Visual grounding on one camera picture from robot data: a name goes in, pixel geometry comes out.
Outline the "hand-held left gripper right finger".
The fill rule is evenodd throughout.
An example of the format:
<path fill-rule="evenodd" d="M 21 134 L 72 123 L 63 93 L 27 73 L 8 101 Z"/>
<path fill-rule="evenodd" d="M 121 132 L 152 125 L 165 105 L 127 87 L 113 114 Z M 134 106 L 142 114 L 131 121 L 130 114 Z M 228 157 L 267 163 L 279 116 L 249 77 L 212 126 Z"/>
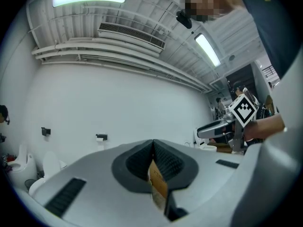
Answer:
<path fill-rule="evenodd" d="M 230 227 L 243 193 L 243 155 L 189 148 L 153 140 L 153 160 L 167 184 L 161 226 Z"/>

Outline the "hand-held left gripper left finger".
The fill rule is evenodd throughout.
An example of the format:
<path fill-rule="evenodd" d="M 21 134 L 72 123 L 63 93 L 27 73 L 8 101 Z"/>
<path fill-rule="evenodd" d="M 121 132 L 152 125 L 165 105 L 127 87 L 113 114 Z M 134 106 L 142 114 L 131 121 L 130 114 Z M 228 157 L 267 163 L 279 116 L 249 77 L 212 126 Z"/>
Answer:
<path fill-rule="evenodd" d="M 130 192 L 112 174 L 114 159 L 138 144 L 88 154 L 48 179 L 32 196 L 21 189 L 16 189 L 16 194 L 31 216 L 47 227 L 167 226 L 169 220 L 153 203 L 150 193 Z M 85 184 L 58 217 L 46 205 L 72 179 L 81 179 Z"/>

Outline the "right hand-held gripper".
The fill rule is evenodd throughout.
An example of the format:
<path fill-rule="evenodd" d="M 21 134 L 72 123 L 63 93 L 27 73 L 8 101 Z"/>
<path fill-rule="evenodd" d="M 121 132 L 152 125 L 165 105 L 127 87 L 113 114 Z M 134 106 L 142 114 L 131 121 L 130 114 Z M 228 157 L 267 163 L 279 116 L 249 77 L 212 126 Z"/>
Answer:
<path fill-rule="evenodd" d="M 224 136 L 232 152 L 243 152 L 244 128 L 256 115 L 257 109 L 244 94 L 238 96 L 227 108 L 224 120 L 217 120 L 197 129 L 199 138 Z"/>

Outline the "person's right hand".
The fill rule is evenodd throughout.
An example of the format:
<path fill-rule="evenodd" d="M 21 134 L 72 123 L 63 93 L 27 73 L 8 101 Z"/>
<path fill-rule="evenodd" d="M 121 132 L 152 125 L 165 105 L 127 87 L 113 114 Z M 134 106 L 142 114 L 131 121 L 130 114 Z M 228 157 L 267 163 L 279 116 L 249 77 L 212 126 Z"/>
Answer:
<path fill-rule="evenodd" d="M 252 139 L 261 139 L 262 134 L 259 129 L 258 120 L 249 122 L 243 132 L 244 140 L 251 141 Z"/>

